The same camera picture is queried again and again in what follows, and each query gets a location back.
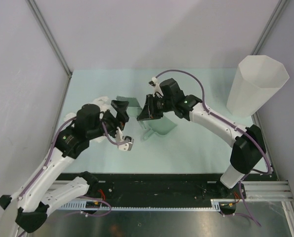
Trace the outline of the green hand brush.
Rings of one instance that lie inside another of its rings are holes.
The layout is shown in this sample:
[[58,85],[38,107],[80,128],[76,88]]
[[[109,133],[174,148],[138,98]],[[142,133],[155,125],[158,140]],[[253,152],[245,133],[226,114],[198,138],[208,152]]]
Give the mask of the green hand brush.
[[135,97],[123,97],[116,96],[118,101],[128,101],[129,105],[127,108],[127,114],[132,117],[137,117],[142,112],[142,107],[139,104],[139,101]]

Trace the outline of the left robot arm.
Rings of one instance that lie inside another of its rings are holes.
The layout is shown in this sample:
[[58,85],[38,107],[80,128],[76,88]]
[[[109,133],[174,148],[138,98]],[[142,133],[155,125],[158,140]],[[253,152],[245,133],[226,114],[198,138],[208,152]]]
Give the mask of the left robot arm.
[[0,197],[4,217],[13,221],[12,227],[0,225],[0,237],[33,233],[64,204],[75,198],[91,198],[98,193],[99,180],[88,171],[77,174],[72,181],[51,192],[49,188],[89,148],[91,140],[106,137],[119,150],[131,150],[133,138],[122,134],[129,121],[129,102],[112,100],[111,106],[116,115],[110,110],[102,111],[96,104],[85,104],[60,126],[46,157],[25,184],[13,194]]

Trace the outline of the green plastic dustpan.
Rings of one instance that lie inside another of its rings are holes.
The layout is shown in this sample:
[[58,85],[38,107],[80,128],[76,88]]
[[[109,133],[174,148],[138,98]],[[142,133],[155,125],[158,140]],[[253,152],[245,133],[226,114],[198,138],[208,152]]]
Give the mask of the green plastic dustpan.
[[177,124],[166,116],[156,120],[142,120],[138,123],[146,130],[141,137],[142,141],[147,141],[152,135],[165,137],[177,127]]

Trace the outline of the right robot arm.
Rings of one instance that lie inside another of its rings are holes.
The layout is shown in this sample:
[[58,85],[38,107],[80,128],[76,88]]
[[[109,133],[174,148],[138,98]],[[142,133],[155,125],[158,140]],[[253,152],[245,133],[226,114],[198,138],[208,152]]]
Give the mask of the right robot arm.
[[165,113],[173,112],[181,119],[208,129],[232,148],[230,165],[217,185],[220,197],[230,197],[234,193],[234,186],[265,157],[261,129],[256,125],[245,127],[218,114],[205,104],[204,99],[185,95],[174,79],[158,82],[157,78],[152,78],[149,85],[153,87],[153,93],[146,95],[137,120],[161,119]]

